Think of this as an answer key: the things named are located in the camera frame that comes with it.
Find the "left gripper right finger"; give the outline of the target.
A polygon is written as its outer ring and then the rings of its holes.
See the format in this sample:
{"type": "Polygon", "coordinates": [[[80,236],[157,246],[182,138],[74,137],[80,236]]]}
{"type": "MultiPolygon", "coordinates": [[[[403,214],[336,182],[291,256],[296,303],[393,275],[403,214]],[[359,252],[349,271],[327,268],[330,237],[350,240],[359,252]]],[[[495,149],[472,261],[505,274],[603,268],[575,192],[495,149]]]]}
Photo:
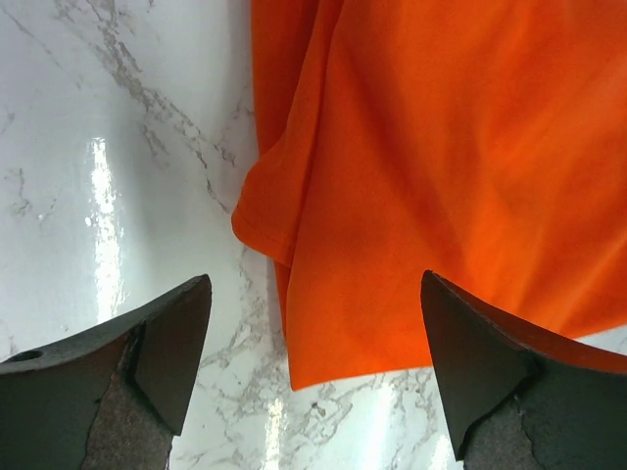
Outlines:
{"type": "Polygon", "coordinates": [[[432,271],[420,300],[464,468],[625,468],[624,355],[520,319],[432,271]]]}

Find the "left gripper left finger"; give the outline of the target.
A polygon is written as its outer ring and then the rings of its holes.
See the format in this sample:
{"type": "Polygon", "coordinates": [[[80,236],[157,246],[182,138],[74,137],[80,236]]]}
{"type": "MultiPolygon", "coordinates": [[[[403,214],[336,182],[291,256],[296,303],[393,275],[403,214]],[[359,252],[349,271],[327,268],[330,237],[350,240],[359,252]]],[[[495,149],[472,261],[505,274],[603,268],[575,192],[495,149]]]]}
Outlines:
{"type": "Polygon", "coordinates": [[[4,469],[166,469],[210,319],[193,277],[128,313],[1,364],[4,469]]]}

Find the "orange t shirt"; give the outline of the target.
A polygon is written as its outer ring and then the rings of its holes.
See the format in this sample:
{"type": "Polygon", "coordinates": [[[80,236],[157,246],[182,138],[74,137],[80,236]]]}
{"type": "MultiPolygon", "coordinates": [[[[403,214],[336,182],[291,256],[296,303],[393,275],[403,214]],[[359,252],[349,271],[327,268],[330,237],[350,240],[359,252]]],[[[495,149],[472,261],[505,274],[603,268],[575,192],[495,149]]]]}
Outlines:
{"type": "Polygon", "coordinates": [[[260,157],[294,389],[425,366],[432,270],[579,338],[626,321],[622,1],[255,1],[260,157]]]}

